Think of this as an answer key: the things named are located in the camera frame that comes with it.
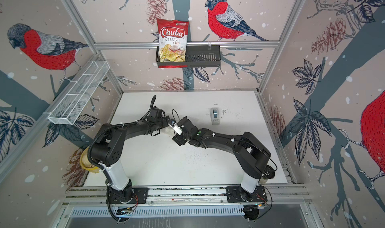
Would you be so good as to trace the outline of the small grey white device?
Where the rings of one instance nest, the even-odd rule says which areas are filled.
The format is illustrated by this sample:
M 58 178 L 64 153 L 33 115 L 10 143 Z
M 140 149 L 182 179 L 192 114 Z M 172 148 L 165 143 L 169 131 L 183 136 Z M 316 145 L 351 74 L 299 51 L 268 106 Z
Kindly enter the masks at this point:
M 211 117 L 212 125 L 219 125 L 220 124 L 220 116 L 219 116 L 218 108 L 211 108 L 210 117 Z

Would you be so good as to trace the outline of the clear bubble wrap sheet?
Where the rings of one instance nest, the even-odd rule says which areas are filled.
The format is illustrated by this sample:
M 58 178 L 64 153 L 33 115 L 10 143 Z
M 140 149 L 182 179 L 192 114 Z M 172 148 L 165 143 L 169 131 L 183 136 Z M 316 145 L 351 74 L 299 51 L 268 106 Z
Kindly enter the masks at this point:
M 161 134 L 164 134 L 164 135 L 168 135 L 168 136 L 170 136 L 171 138 L 174 137 L 174 136 L 177 134 L 177 132 L 176 132 L 176 131 L 174 130 L 174 128 L 171 127 L 171 126 L 167 126 L 167 127 L 165 127 L 165 128 L 162 128 L 162 129 L 160 130 L 160 133 L 161 133 Z

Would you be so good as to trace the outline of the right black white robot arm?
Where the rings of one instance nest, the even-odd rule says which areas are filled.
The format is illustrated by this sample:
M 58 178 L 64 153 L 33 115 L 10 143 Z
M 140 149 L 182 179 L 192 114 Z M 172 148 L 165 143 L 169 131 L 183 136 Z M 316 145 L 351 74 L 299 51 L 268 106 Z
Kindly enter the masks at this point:
M 199 148 L 213 148 L 231 153 L 244 171 L 241 191 L 254 193 L 271 158 L 270 151 L 250 132 L 243 135 L 226 135 L 207 128 L 197 128 L 187 117 L 179 122 L 171 119 L 168 125 L 174 130 L 172 138 L 179 146 L 186 143 Z

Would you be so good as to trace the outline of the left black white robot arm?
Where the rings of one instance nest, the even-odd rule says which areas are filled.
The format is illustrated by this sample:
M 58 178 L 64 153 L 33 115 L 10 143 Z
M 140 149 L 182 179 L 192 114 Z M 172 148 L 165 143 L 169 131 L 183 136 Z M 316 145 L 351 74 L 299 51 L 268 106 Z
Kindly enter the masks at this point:
M 130 123 L 104 124 L 88 147 L 88 161 L 106 177 L 107 194 L 115 194 L 124 202 L 133 197 L 132 182 L 125 174 L 120 158 L 124 143 L 142 135 L 156 136 L 166 128 L 169 116 L 162 109 L 150 108 L 143 118 Z

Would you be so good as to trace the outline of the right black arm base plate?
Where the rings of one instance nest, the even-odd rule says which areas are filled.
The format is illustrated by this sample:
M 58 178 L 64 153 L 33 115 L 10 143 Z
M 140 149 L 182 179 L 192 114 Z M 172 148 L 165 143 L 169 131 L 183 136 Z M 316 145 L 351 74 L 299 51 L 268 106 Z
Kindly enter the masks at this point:
M 266 203 L 265 188 L 257 186 L 252 193 L 248 193 L 241 186 L 226 187 L 226 197 L 228 203 Z

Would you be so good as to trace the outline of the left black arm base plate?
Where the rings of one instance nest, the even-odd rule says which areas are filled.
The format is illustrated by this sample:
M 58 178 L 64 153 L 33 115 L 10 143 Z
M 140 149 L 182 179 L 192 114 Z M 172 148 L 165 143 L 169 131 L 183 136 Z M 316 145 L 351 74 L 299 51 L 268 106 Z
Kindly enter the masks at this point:
M 148 191 L 149 189 L 146 187 L 129 187 L 124 190 L 115 190 L 108 187 L 106 203 L 110 205 L 145 204 Z

